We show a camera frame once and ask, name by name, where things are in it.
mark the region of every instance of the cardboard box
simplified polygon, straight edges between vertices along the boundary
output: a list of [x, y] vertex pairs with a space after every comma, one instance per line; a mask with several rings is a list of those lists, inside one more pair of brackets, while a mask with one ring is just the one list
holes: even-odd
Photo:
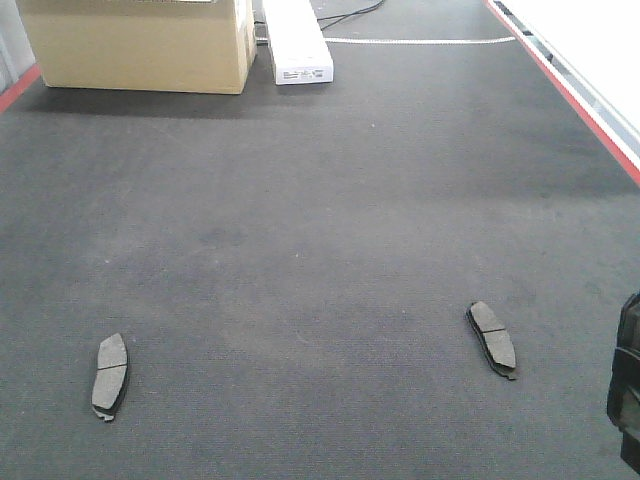
[[241, 93], [251, 0], [17, 0], [52, 87]]

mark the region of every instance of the white line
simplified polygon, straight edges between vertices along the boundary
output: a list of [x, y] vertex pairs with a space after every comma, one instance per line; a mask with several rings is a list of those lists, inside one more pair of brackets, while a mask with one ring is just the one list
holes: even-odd
[[[257, 38], [266, 42], [267, 38]], [[348, 43], [351, 45], [494, 45], [512, 42], [515, 37], [490, 38], [486, 40], [395, 40], [390, 38], [325, 38], [327, 43]]]

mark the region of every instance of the brake pad friction material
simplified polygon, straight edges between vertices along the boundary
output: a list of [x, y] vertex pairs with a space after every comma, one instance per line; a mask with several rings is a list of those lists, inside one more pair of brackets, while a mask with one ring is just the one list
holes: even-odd
[[119, 333], [100, 343], [98, 371], [93, 384], [91, 408], [105, 422], [115, 418], [122, 402], [128, 379], [128, 356]]
[[515, 380], [516, 353], [513, 343], [493, 310], [484, 302], [475, 302], [467, 310], [467, 319], [482, 344], [491, 368], [499, 375]]

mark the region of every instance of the white box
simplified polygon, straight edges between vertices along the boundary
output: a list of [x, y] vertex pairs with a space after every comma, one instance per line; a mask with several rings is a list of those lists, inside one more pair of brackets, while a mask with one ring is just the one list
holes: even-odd
[[309, 0], [263, 0], [276, 85], [333, 81], [333, 59]]

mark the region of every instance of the gray carpet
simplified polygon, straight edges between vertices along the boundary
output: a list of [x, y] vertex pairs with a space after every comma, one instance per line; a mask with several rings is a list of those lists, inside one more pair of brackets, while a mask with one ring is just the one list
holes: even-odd
[[[480, 0], [330, 33], [508, 34]], [[636, 478], [605, 403], [637, 186], [517, 43], [330, 48], [330, 85], [262, 47], [239, 97], [39, 83], [0, 117], [0, 478]]]

